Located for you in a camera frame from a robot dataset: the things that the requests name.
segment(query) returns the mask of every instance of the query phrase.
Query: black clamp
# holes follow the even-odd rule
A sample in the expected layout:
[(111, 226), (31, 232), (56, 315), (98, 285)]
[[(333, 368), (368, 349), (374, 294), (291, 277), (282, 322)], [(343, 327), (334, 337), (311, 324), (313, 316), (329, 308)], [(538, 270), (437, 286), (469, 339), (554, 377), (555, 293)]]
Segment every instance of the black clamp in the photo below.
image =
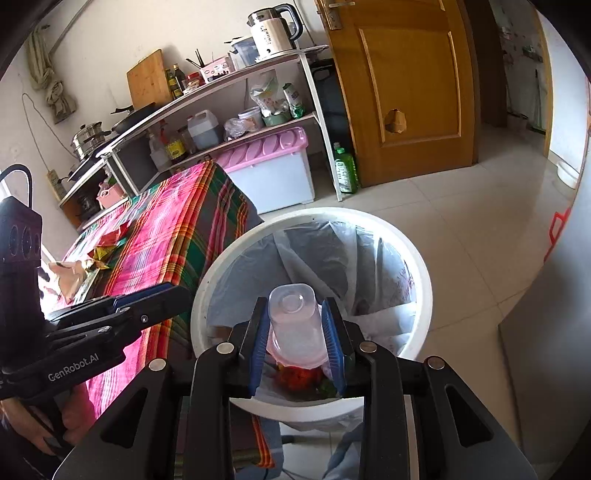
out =
[[(410, 478), (404, 395), (412, 399), (421, 479), (537, 478), (491, 413), (441, 358), (424, 363), (397, 358), (366, 341), (357, 324), (343, 321), (334, 299), (325, 300), (325, 312), (331, 369), (342, 367), (342, 396), (364, 397), (360, 479)], [(165, 478), (174, 467), (178, 406), (189, 394), (183, 478), (233, 480), (229, 399), (254, 394), (268, 332), (267, 300), (261, 297), (251, 320), (236, 325), (227, 342), (196, 362), (152, 361), (97, 420), (54, 480)], [(331, 346), (340, 348), (337, 355)]]

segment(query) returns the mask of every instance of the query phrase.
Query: white storage box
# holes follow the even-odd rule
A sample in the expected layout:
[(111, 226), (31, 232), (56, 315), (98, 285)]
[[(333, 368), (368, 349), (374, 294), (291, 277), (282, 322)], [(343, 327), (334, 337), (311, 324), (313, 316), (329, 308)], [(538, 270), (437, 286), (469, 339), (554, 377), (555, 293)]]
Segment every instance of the white storage box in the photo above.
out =
[(217, 163), (259, 214), (271, 212), (314, 200), (307, 146), (304, 129), (295, 127), (226, 150)]

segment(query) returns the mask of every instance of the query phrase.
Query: frying pan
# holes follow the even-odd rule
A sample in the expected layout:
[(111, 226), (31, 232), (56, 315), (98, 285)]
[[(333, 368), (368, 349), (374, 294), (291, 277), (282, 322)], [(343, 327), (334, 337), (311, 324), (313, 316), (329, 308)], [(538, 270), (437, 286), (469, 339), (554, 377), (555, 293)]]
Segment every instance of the frying pan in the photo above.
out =
[(144, 118), (152, 115), (152, 113), (154, 113), (156, 110), (156, 103), (154, 102), (140, 108), (139, 110), (134, 110), (133, 105), (129, 105), (127, 108), (117, 108), (114, 112), (111, 112), (111, 115), (123, 112), (129, 112), (129, 115), (120, 122), (117, 122), (113, 126), (112, 130), (121, 135), (127, 132), (127, 130), (129, 130), (134, 125), (140, 123)]

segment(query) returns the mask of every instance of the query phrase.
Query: wooden door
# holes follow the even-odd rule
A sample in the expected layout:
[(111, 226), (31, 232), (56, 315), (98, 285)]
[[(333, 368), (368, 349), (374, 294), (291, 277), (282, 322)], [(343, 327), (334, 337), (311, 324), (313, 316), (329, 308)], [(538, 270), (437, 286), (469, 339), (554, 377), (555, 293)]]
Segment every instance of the wooden door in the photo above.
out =
[[(339, 72), (362, 185), (475, 162), (477, 69), (462, 0), (355, 0), (355, 5), (329, 8), (332, 1), (317, 3)], [(340, 16), (341, 29), (330, 30), (328, 12)], [(393, 119), (401, 114), (406, 127), (398, 133)]]

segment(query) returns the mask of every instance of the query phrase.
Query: cutting board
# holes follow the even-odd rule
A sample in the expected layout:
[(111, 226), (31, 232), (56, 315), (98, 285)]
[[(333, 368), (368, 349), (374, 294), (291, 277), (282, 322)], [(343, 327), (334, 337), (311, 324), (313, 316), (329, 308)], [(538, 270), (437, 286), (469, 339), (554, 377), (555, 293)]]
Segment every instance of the cutting board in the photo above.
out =
[(172, 101), (162, 50), (156, 50), (127, 72), (131, 101), (136, 110), (155, 102), (162, 107)]

